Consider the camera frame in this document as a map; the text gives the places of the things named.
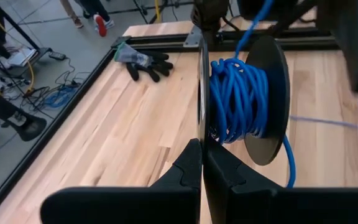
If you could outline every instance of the yellow cable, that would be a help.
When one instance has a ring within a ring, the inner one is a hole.
[[[0,23],[0,28],[7,34],[7,31],[6,31],[6,29],[5,29],[5,27]],[[33,69],[32,69],[32,66],[31,66],[31,63],[29,62],[29,60],[26,58],[25,59],[25,62],[28,64],[28,66],[29,66],[29,70],[30,70],[30,74],[31,74],[31,82],[30,82],[30,85],[29,85],[29,87],[26,89],[26,91],[25,91],[25,93],[28,93],[28,92],[30,92],[30,91],[32,91],[33,90],[33,86],[34,86],[34,80],[35,80],[35,75],[34,75],[34,71],[33,71]]]
[[[161,22],[160,6],[158,5],[158,0],[154,0],[154,5],[155,5],[155,14],[157,15],[157,22]]]

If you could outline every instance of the gray floor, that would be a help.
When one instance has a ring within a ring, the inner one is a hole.
[[[111,18],[116,25],[108,30],[106,37],[100,37],[93,27],[91,20],[82,18],[84,28],[76,29],[71,19],[67,18],[65,11],[57,0],[0,0],[1,7],[18,23],[20,27],[41,47],[51,47],[54,51],[66,54],[71,58],[71,64],[76,72],[90,72],[99,63],[114,39],[124,33],[133,25],[144,24],[139,12],[127,12],[116,14],[116,11],[134,9],[134,3],[130,0],[102,0],[106,10],[110,12]],[[153,6],[154,1],[144,1],[147,6]],[[73,1],[72,6],[79,16],[81,9]],[[175,9],[177,18],[185,21],[190,18],[191,5],[181,6]],[[154,15],[154,10],[149,10],[146,16],[148,20]],[[172,8],[168,7],[162,14],[164,22],[173,22],[175,18]],[[25,42],[19,33],[6,24],[9,34],[21,42]],[[58,62],[44,57],[35,66],[35,87],[55,87],[55,79],[64,71],[69,70],[68,62]],[[19,94],[14,90],[10,95]],[[56,116],[58,111],[45,111],[50,116]],[[51,119],[43,114],[37,116],[45,118],[50,124]],[[0,127],[0,186],[9,177],[22,158],[28,153],[36,140],[23,142],[15,135],[12,128]]]

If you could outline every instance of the wooden board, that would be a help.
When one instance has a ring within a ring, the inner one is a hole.
[[[236,22],[245,28],[245,22]],[[126,35],[187,33],[192,23],[130,27]],[[286,52],[295,116],[358,124],[358,99],[349,91],[340,52]],[[232,57],[211,53],[210,60]],[[147,186],[196,137],[197,54],[170,54],[169,78],[147,74],[133,82],[111,62],[0,206],[0,223],[40,223],[51,193],[71,186]],[[358,130],[289,121],[297,187],[358,187]],[[255,165],[242,141],[226,146],[280,185],[288,178],[284,150],[269,165]],[[203,192],[201,222],[210,223]]]

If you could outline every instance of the red shoe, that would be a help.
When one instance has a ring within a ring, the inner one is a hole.
[[[99,15],[94,15],[93,20],[96,23],[96,30],[99,31],[99,35],[104,37],[107,34],[106,26],[104,25],[103,18]]]

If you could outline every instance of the black spool disk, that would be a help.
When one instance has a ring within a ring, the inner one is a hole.
[[[265,71],[268,80],[268,119],[265,134],[247,134],[244,142],[251,159],[264,166],[273,161],[283,143],[290,112],[290,78],[283,50],[273,37],[264,36],[249,51],[247,64]]]
[[[209,130],[209,58],[207,43],[202,37],[198,51],[198,139],[205,152]]]

